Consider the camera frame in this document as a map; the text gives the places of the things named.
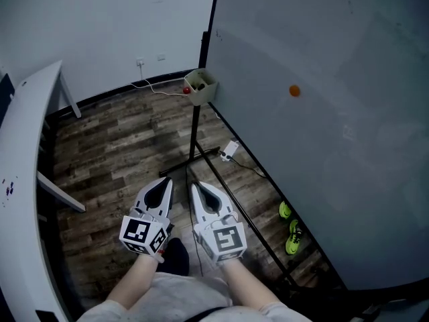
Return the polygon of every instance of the small basket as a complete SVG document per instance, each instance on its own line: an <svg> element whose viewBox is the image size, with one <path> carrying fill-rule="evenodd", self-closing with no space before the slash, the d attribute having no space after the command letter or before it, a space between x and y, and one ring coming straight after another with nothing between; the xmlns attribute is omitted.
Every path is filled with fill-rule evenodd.
<svg viewBox="0 0 429 322"><path fill-rule="evenodd" d="M208 103L215 98L218 82L205 68L193 70L184 77L184 87L189 87L189 99L194 106Z"/></svg>

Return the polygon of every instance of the green sneaker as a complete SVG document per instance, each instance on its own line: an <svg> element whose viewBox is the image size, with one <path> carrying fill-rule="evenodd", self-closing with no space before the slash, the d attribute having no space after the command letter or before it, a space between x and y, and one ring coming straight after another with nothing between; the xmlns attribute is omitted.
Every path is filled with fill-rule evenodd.
<svg viewBox="0 0 429 322"><path fill-rule="evenodd" d="M302 239L302 230L298 225L298 220L294 219L289 225L290 236L286 241L286 253L294 255L298 251Z"/></svg>
<svg viewBox="0 0 429 322"><path fill-rule="evenodd" d="M288 205L282 201L282 203L279 206L279 215L280 217L283 217L284 219L289 218L289 216L291 215L291 211L288 207Z"/></svg>

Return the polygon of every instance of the forearm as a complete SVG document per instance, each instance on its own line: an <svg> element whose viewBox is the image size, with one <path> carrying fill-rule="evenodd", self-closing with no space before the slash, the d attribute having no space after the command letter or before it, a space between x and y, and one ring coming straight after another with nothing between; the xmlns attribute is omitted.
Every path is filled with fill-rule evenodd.
<svg viewBox="0 0 429 322"><path fill-rule="evenodd" d="M130 309L149 290L157 266L158 261L151 256L139 255L107 299Z"/></svg>
<svg viewBox="0 0 429 322"><path fill-rule="evenodd" d="M274 293L256 279L240 260L226 261L222 271L231 291L244 306L259 310L267 304L279 302Z"/></svg>

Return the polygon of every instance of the sticker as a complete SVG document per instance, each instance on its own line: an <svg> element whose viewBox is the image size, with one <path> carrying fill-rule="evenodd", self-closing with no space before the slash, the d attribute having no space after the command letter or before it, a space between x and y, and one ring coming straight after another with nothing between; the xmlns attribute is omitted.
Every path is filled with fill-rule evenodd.
<svg viewBox="0 0 429 322"><path fill-rule="evenodd" d="M240 254L241 254L241 250L239 250L238 252L220 255L217 258L217 262L238 258L240 256Z"/></svg>
<svg viewBox="0 0 429 322"><path fill-rule="evenodd" d="M243 247L237 227L232 226L220 230L213 230L217 249L220 252Z"/></svg>
<svg viewBox="0 0 429 322"><path fill-rule="evenodd" d="M130 219L123 236L124 239L130 239L131 241L137 241L145 243L147 233L149 231L150 223L144 221L138 221L136 219Z"/></svg>
<svg viewBox="0 0 429 322"><path fill-rule="evenodd" d="M155 238L150 243L150 248L154 253L158 250L159 247L161 247L162 242L166 239L166 233L164 233L164 230L161 229L155 236Z"/></svg>
<svg viewBox="0 0 429 322"><path fill-rule="evenodd" d="M149 252L147 251L147 249L144 248L143 246L139 246L137 244L129 244L128 242L124 242L124 244L132 252L140 253L140 254L149 254Z"/></svg>

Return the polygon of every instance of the laminate floor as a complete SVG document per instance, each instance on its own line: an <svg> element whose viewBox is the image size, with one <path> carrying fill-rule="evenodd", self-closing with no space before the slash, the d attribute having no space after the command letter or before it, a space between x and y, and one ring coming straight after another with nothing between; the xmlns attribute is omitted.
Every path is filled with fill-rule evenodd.
<svg viewBox="0 0 429 322"><path fill-rule="evenodd" d="M156 89L181 93L181 81L158 85ZM59 121L53 181L87 208L86 213L68 207L60 207L57 212L67 281L85 309L104 300L132 265L136 255L118 240L122 218L128 214L138 191L157 179L160 170L187 157L191 121L192 105L186 97L155 94L146 88L88 106L82 110L81 119L70 116ZM232 137L213 110L207 105L202 107L197 135L201 146L223 149ZM243 147L239 147L235 158L259 170ZM278 216L281 199L269 181L252 170L223 162L220 156L211 159L279 259L292 271L294 280L302 286L318 285L319 274L315 272L327 271L328 265L308 235L295 256L286 254L284 246L292 218L286 221ZM170 219L182 232L182 241L190 254L191 275L200 276L191 234L185 169L170 176L174 180ZM188 182L194 179L222 189L204 160L188 166ZM268 284L282 278L278 266L240 218L246 226L246 266ZM203 274L221 275L199 245L197 249Z"/></svg>

